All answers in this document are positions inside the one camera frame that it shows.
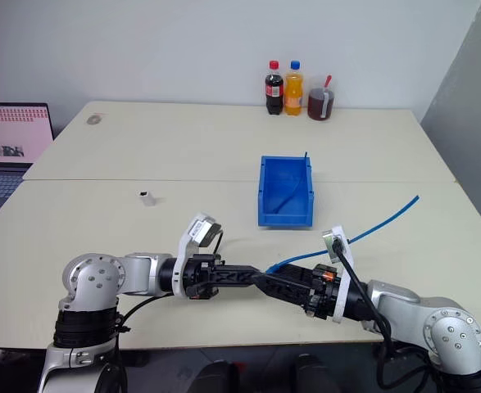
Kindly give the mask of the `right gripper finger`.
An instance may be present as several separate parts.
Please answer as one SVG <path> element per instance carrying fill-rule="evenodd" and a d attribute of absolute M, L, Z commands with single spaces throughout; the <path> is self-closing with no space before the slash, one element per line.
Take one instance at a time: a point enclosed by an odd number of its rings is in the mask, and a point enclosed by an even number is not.
<path fill-rule="evenodd" d="M 309 292 L 312 270 L 287 264 L 271 274 L 270 289 L 274 292 Z"/>
<path fill-rule="evenodd" d="M 301 277 L 287 274 L 259 273 L 252 276 L 252 283 L 264 294 L 306 309 L 310 299 L 312 278 L 309 273 Z"/>

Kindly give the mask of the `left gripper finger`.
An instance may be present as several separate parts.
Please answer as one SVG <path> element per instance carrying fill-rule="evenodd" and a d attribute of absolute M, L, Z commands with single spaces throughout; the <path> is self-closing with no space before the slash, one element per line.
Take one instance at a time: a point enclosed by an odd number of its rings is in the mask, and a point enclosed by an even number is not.
<path fill-rule="evenodd" d="M 250 287 L 256 285 L 265 275 L 263 273 L 232 273 L 217 275 L 216 287 Z"/>
<path fill-rule="evenodd" d="M 222 278 L 249 278 L 259 274 L 260 270 L 249 265 L 219 265 L 214 268 L 214 273 Z"/>

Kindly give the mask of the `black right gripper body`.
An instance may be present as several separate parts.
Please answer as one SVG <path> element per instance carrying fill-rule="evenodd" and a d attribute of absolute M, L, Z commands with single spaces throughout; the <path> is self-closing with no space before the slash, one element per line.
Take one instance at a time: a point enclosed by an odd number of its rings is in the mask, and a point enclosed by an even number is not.
<path fill-rule="evenodd" d="M 334 316 L 341 278 L 336 268 L 317 264 L 311 273 L 310 294 L 305 303 L 306 315 L 326 320 Z"/>

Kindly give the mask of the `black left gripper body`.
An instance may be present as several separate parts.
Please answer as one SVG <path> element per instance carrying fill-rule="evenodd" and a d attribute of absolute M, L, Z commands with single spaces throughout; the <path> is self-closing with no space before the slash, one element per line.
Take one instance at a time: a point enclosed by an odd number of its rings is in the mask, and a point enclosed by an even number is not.
<path fill-rule="evenodd" d="M 220 254 L 195 254 L 188 259 L 183 271 L 183 287 L 190 300 L 209 300 L 219 292 L 211 285 L 211 274 L 222 265 Z"/>

